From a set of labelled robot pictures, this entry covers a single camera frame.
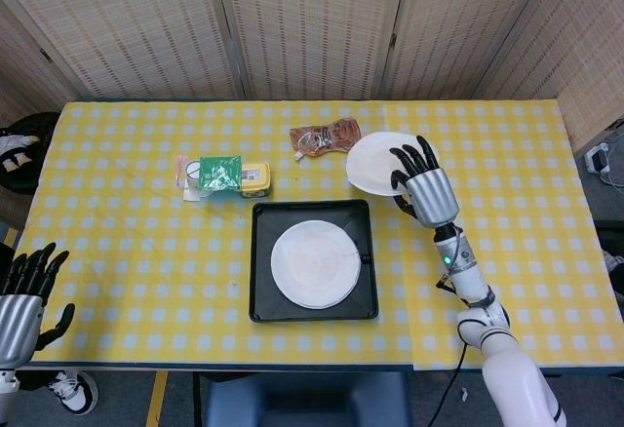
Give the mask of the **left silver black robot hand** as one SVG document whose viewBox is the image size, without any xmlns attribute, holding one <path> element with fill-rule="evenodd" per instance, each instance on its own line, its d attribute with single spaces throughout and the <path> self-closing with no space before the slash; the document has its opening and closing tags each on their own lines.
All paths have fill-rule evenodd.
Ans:
<svg viewBox="0 0 624 427">
<path fill-rule="evenodd" d="M 53 328 L 41 330 L 57 275 L 69 257 L 68 251 L 56 248 L 52 242 L 22 253 L 1 269 L 1 370 L 27 365 L 35 352 L 64 336 L 72 323 L 75 304 L 70 302 Z"/>
</svg>

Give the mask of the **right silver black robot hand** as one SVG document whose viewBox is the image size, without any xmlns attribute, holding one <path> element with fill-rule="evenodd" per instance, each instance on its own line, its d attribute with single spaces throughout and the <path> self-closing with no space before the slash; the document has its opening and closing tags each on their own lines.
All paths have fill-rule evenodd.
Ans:
<svg viewBox="0 0 624 427">
<path fill-rule="evenodd" d="M 389 152 L 403 166 L 390 175 L 391 187 L 398 191 L 402 186 L 409 196 L 393 196 L 396 205 L 406 214 L 417 219 L 429 229 L 452 224 L 459 214 L 459 205 L 453 193 L 449 178 L 423 136 L 417 136 L 420 149 L 403 144 L 392 147 Z"/>
</svg>

